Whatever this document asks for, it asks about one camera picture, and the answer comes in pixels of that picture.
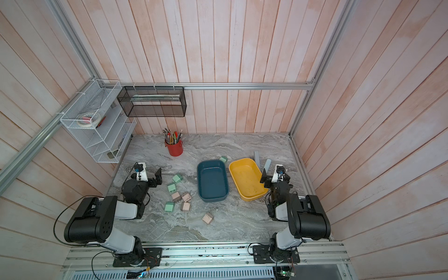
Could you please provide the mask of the green plug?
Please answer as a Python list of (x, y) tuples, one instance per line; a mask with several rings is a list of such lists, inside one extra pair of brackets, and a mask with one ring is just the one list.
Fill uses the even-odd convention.
[(225, 156), (221, 156), (219, 160), (224, 163), (226, 163), (228, 161), (227, 157), (225, 157)]
[(173, 179), (173, 182), (176, 183), (176, 184), (177, 184), (177, 183), (180, 183), (180, 182), (183, 180), (182, 176), (179, 175), (179, 174), (174, 175), (174, 176), (172, 177), (172, 179)]
[(177, 188), (176, 188), (176, 184), (175, 183), (170, 183), (167, 186), (168, 191), (170, 192), (170, 194), (174, 194), (177, 192)]
[(165, 212), (173, 212), (174, 208), (175, 208), (175, 203), (170, 201), (165, 204), (164, 211)]

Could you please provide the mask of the yellow storage box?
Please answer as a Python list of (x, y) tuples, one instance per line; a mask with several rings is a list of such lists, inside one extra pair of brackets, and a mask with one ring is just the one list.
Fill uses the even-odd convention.
[(268, 189), (260, 183), (262, 173), (251, 158), (233, 161), (229, 171), (242, 200), (253, 201), (268, 193)]

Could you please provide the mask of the teal storage box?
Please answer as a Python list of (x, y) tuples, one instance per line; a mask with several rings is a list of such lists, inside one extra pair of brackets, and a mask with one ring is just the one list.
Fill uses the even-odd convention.
[(224, 162), (203, 161), (197, 166), (198, 194), (206, 203), (220, 202), (229, 194), (228, 177)]

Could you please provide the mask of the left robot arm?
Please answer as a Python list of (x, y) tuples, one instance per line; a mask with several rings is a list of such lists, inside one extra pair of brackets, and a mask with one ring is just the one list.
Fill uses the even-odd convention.
[(162, 184), (162, 169), (155, 172), (154, 178), (142, 180), (145, 172), (142, 163), (134, 165), (134, 174), (122, 185), (123, 201), (118, 196), (83, 198), (64, 230), (65, 241), (80, 246), (99, 245), (111, 250), (116, 260), (140, 265), (145, 260), (141, 239), (120, 231), (114, 221), (142, 218), (145, 199), (151, 198), (149, 189)]

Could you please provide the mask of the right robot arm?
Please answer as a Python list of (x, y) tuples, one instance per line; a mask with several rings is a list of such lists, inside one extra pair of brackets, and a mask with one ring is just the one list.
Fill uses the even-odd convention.
[(319, 198), (292, 192), (290, 179), (281, 164), (276, 165), (272, 176), (264, 169), (260, 179), (268, 189), (265, 199), (268, 216), (273, 221), (288, 224), (270, 239), (266, 255), (275, 263), (293, 261), (292, 251), (306, 240), (328, 239), (331, 235), (331, 225)]

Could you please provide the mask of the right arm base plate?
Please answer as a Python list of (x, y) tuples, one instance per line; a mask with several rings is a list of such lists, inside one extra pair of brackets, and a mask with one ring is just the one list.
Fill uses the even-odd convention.
[(282, 250), (270, 245), (251, 245), (250, 248), (256, 264), (299, 264), (301, 262), (296, 247)]

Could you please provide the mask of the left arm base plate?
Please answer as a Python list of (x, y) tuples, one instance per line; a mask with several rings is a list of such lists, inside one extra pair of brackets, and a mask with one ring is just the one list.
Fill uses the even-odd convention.
[(161, 263), (162, 250), (161, 247), (147, 247), (127, 254), (116, 254), (113, 267), (158, 267)]

